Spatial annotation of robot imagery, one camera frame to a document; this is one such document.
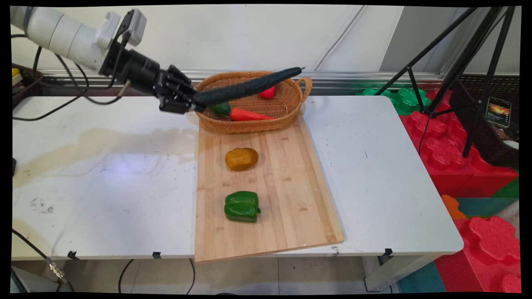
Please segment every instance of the black cable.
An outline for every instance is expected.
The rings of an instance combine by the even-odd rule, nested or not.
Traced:
[[[22,236],[18,231],[16,231],[14,228],[11,229],[11,232],[14,233],[15,235],[17,235],[19,238],[21,238],[26,244],[28,244],[31,248],[33,248],[33,250],[35,250],[40,256],[43,257],[43,259],[47,259],[48,257],[42,252],[39,250],[39,248],[35,247],[35,245],[33,245],[30,241],[28,241],[28,239],[24,238],[24,236]]]
[[[118,40],[119,36],[120,36],[120,34],[117,34],[117,36],[115,36],[115,38],[113,39],[112,44],[114,44]],[[125,49],[127,42],[129,41],[129,37],[130,37],[129,34],[125,34],[125,36],[122,38],[120,49],[118,50],[117,59],[116,59],[116,61],[114,63],[113,73],[111,75],[111,82],[105,87],[96,86],[96,87],[91,88],[90,90],[95,90],[95,89],[97,89],[97,90],[107,90],[107,89],[113,87],[114,81],[116,79],[117,71],[118,71],[118,62],[120,61],[120,57],[122,56],[122,52]],[[42,47],[39,46],[37,48],[37,53],[35,54],[34,66],[33,66],[33,77],[34,77],[34,80],[36,82],[38,82],[40,85],[46,86],[46,87],[58,88],[58,89],[77,89],[77,90],[79,90],[79,88],[76,87],[76,86],[61,86],[61,85],[57,85],[57,84],[48,84],[48,83],[42,82],[41,80],[37,80],[37,65],[39,63],[41,50],[42,50]]]
[[[16,287],[19,289],[19,293],[27,293],[28,290],[26,287],[24,287],[24,284],[20,281],[19,276],[15,273],[15,270],[13,270],[13,267],[11,267],[11,279],[13,279],[13,282],[15,283]]]
[[[61,56],[59,55],[55,55],[57,57],[57,59],[59,59],[59,61],[61,62],[61,64],[63,65],[63,67],[65,68],[65,71],[68,73],[68,76],[70,77],[70,79],[72,80],[72,83],[74,83],[74,86],[76,87],[76,89],[81,93],[81,95],[86,98],[87,100],[93,102],[94,104],[98,104],[98,105],[109,105],[109,104],[112,104],[116,101],[118,101],[119,99],[121,99],[122,97],[121,96],[117,96],[116,98],[114,98],[113,100],[109,101],[109,102],[98,102],[98,101],[95,101],[93,100],[92,98],[90,98],[86,93],[85,91],[81,90],[81,88],[79,87],[78,83],[76,82],[76,80],[74,79],[74,76],[72,75],[72,73],[70,72],[70,69],[68,68],[67,64],[65,63],[65,61],[61,58]],[[83,76],[85,77],[85,79],[87,80],[88,82],[88,78],[87,76],[85,75],[85,73],[83,72],[83,70],[80,68],[81,70],[81,73],[83,74]]]
[[[118,293],[122,294],[122,288],[121,288],[121,285],[122,285],[122,277],[124,276],[124,273],[126,271],[126,269],[129,267],[129,264],[131,264],[132,261],[134,261],[135,259],[131,259],[131,261],[129,261],[129,263],[124,267],[124,270],[122,270],[122,274],[120,274],[120,278],[118,279]]]
[[[88,90],[88,88],[89,88],[89,79],[87,78],[87,76],[85,75],[85,73],[83,72],[83,70],[81,69],[81,67],[80,67],[78,64],[75,64],[75,65],[78,67],[78,69],[81,71],[81,73],[82,73],[83,76],[85,77],[85,82],[86,82],[86,84],[87,84],[87,87],[85,88],[85,92],[86,92],[86,91]],[[75,100],[77,100],[77,99],[79,99],[79,98],[81,98],[81,96],[77,96],[77,97],[71,99],[70,101],[64,103],[63,105],[61,105],[61,106],[55,108],[54,110],[51,110],[50,112],[45,113],[45,114],[43,114],[43,115],[41,115],[41,116],[39,116],[39,117],[36,117],[36,118],[18,118],[18,117],[13,117],[13,119],[14,119],[14,120],[22,120],[22,121],[37,121],[37,120],[40,120],[40,119],[43,119],[43,118],[47,117],[48,115],[50,115],[50,114],[56,112],[57,110],[59,110],[59,109],[65,107],[65,106],[69,105],[70,103],[74,102]]]
[[[21,240],[23,240],[26,244],[28,244],[33,250],[35,250],[45,260],[46,263],[50,263],[50,265],[55,265],[55,263],[51,259],[49,259],[46,256],[46,254],[44,254],[41,250],[39,250],[39,248],[37,248],[35,245],[33,245],[32,242],[30,242],[28,239],[26,239],[24,236],[22,236],[18,231],[16,231],[14,228],[11,228],[11,232],[14,233]],[[76,292],[74,290],[74,287],[72,287],[72,284],[70,283],[70,281],[68,281],[65,276],[63,276],[63,278],[60,279],[60,281],[63,282],[63,283],[66,282],[66,285],[69,287],[70,291],[72,291],[73,293]]]
[[[115,42],[115,41],[118,39],[119,36],[120,36],[120,35],[117,34],[117,36],[115,37],[115,39],[114,39],[113,42]],[[11,35],[11,38],[15,38],[15,37],[26,37],[26,35],[24,35],[24,34],[15,34],[15,35]],[[126,35],[126,36],[122,39],[122,45],[121,45],[121,47],[120,47],[120,49],[119,49],[119,52],[118,52],[118,55],[117,55],[117,60],[116,60],[116,62],[115,62],[115,64],[114,64],[114,69],[113,69],[113,75],[112,75],[112,78],[111,78],[111,83],[110,83],[108,86],[104,87],[104,88],[101,88],[101,87],[93,87],[93,88],[91,88],[91,89],[108,89],[108,88],[111,88],[111,87],[113,86],[113,84],[114,84],[114,80],[115,80],[115,76],[116,76],[116,73],[117,73],[117,69],[118,69],[118,61],[119,61],[119,59],[120,59],[120,56],[121,56],[121,54],[122,54],[123,49],[125,48],[125,44],[127,43],[128,40],[129,40],[129,35]],[[36,82],[38,82],[39,84],[42,84],[42,85],[44,85],[44,86],[51,86],[51,87],[55,87],[55,88],[63,88],[63,87],[61,87],[61,86],[45,84],[44,82],[41,82],[40,80],[38,80],[38,79],[36,78],[36,77],[37,77],[37,76],[36,76],[36,73],[37,73],[37,65],[38,65],[38,62],[39,62],[39,57],[40,57],[40,53],[41,53],[41,51],[42,51],[42,47],[39,46],[39,47],[37,48],[37,53],[35,54],[34,65],[33,65],[33,77],[34,77],[34,80],[35,80]],[[74,82],[74,85],[75,85],[75,86],[74,86],[74,87],[68,87],[68,88],[76,88],[77,90],[79,90],[79,91],[81,92],[81,89],[79,88],[79,86],[77,86],[76,81],[74,80],[74,78],[73,78],[73,76],[72,76],[72,73],[70,73],[70,70],[68,69],[67,65],[64,63],[64,61],[63,61],[58,55],[57,55],[57,57],[59,58],[60,62],[63,64],[63,66],[65,67],[65,70],[67,71],[67,73],[69,73],[69,75],[70,75],[70,79]],[[43,114],[43,115],[41,115],[41,116],[39,116],[39,117],[36,117],[36,118],[19,118],[19,117],[13,117],[12,119],[13,119],[13,120],[21,120],[21,121],[37,121],[37,120],[41,120],[41,119],[43,119],[43,118],[49,116],[50,114],[52,114],[52,113],[58,111],[59,109],[64,108],[64,107],[66,107],[67,105],[73,103],[74,101],[76,101],[76,100],[79,99],[80,97],[82,97],[82,96],[86,97],[86,96],[85,96],[85,93],[86,93],[87,91],[89,91],[89,79],[88,79],[87,75],[85,74],[85,72],[83,71],[83,69],[82,69],[78,64],[75,63],[75,65],[78,67],[78,69],[80,70],[80,72],[83,74],[83,77],[85,78],[85,82],[86,82],[86,84],[87,84],[87,87],[86,87],[85,91],[84,91],[84,92],[81,92],[81,95],[79,95],[79,96],[73,98],[72,100],[70,100],[70,101],[64,103],[63,105],[61,105],[61,106],[59,106],[59,107],[57,107],[57,108],[55,108],[55,109],[53,109],[53,110],[51,110],[51,111],[45,113],[45,114]],[[95,100],[93,100],[93,99],[91,99],[91,98],[88,98],[88,99],[89,99],[91,102],[95,103],[95,104],[99,104],[99,105],[109,105],[109,104],[112,104],[112,103],[118,101],[120,98],[121,98],[121,97],[116,97],[115,99],[113,99],[113,100],[111,100],[111,101],[109,101],[109,102],[98,102],[98,101],[95,101]]]
[[[70,281],[67,281],[66,282],[66,285],[68,285],[68,288],[70,289],[71,292],[75,293],[76,291],[74,290],[74,287],[72,286],[72,284],[70,283]]]
[[[425,131],[423,131],[423,135],[421,136],[421,140],[419,140],[419,148],[418,148],[418,154],[421,155],[421,143],[423,142],[423,138],[425,137],[425,133],[427,132],[427,129],[429,127],[429,121],[430,121],[430,118],[432,117],[432,114],[434,112],[431,112],[430,115],[429,115],[429,119],[427,120],[427,125],[425,126]]]
[[[120,293],[120,294],[122,293],[122,277],[124,276],[124,273],[128,269],[129,264],[131,264],[131,262],[134,261],[134,260],[135,259],[131,259],[129,261],[129,263],[122,270],[122,273],[120,274],[120,278],[118,279],[118,293]],[[190,261],[190,265],[192,266],[193,276],[192,276],[192,284],[190,285],[190,289],[188,289],[188,291],[187,291],[187,293],[185,295],[188,295],[188,293],[190,293],[190,290],[192,290],[192,287],[194,287],[194,283],[196,282],[196,268],[194,267],[194,263],[192,262],[192,259],[188,259],[188,260]]]
[[[68,104],[74,102],[75,100],[77,100],[77,99],[79,99],[79,98],[81,98],[81,96],[77,96],[77,97],[71,99],[70,101],[64,103],[63,105],[61,105],[61,106],[55,108],[54,110],[51,110],[50,112],[47,112],[46,114],[43,114],[43,115],[41,115],[41,116],[39,116],[39,117],[36,117],[36,118],[18,118],[18,117],[13,117],[13,119],[14,119],[14,120],[22,120],[22,121],[37,121],[37,120],[41,120],[41,119],[47,117],[48,115],[50,115],[50,114],[56,112],[57,110],[59,110],[59,109],[65,107],[65,106],[67,106]]]
[[[188,289],[188,292],[185,295],[188,295],[188,293],[190,293],[190,290],[192,289],[192,287],[194,286],[194,283],[196,282],[196,268],[194,268],[194,263],[192,262],[192,259],[189,259],[189,260],[190,260],[190,265],[192,266],[193,277],[192,277],[192,284],[190,285],[190,289]]]

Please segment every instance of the green pepper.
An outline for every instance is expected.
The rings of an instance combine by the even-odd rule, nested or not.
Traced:
[[[226,197],[226,205],[223,207],[229,220],[241,222],[257,222],[259,209],[259,197],[257,193],[250,191],[238,191]]]
[[[228,102],[210,106],[209,109],[216,114],[229,115],[231,113],[231,106]]]

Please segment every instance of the phone screen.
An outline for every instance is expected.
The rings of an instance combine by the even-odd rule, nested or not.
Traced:
[[[499,127],[509,127],[511,107],[512,104],[510,102],[490,97],[486,109],[486,120]]]

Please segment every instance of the red chili pepper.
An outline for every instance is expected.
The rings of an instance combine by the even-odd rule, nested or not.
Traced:
[[[273,98],[275,95],[275,85],[272,88],[268,88],[265,91],[259,93],[259,96],[264,98]]]
[[[239,109],[239,108],[233,108],[231,109],[231,119],[234,121],[243,121],[243,120],[266,120],[266,119],[274,119],[272,117],[268,117],[266,115],[254,113],[251,111]]]

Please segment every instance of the teal floor mat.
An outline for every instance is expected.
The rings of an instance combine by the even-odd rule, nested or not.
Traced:
[[[518,198],[456,198],[458,209],[471,218],[473,216],[491,217],[514,203]]]
[[[436,263],[432,262],[398,282],[401,293],[444,293],[446,292]]]

